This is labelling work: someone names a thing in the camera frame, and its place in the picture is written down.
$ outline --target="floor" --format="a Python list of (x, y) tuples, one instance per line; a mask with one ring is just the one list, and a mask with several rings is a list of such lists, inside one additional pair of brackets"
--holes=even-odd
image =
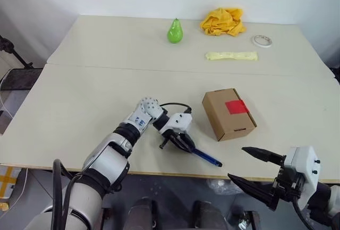
[[(19, 175), (10, 204), (18, 197), (26, 170)], [(63, 186), (68, 180), (63, 178)], [(246, 194), (217, 195), (201, 178), (128, 175), (122, 191), (104, 197), (103, 207), (112, 208), (112, 216), (104, 223), (104, 230), (122, 229), (129, 208), (142, 197), (157, 201), (161, 228), (184, 228), (190, 222), (190, 211), (196, 200), (210, 201), (228, 218), (230, 208), (241, 205), (245, 210), (256, 210), (262, 229), (306, 229), (291, 204), (281, 201), (276, 211)], [(52, 174), (44, 170), (29, 170), (24, 195), (17, 205), (0, 219), (0, 229), (24, 229), (52, 200)], [(330, 229), (311, 221), (316, 230)]]

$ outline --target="white wall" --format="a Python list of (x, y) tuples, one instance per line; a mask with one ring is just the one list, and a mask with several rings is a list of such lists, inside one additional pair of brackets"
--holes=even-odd
[(244, 9), (246, 22), (296, 23), (328, 65), (340, 58), (340, 0), (0, 0), (0, 34), (42, 65), (78, 14), (203, 19), (209, 10)]

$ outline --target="yellow cloth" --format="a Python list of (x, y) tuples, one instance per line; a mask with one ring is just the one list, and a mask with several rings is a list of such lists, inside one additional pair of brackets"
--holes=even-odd
[(245, 32), (246, 28), (241, 21), (243, 11), (240, 8), (218, 8), (211, 11), (200, 26), (206, 35), (221, 35), (227, 33), (236, 36)]

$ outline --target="red label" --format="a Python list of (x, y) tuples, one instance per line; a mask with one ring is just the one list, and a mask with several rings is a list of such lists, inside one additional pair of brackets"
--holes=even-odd
[(242, 100), (227, 101), (225, 103), (230, 114), (248, 113), (246, 105)]

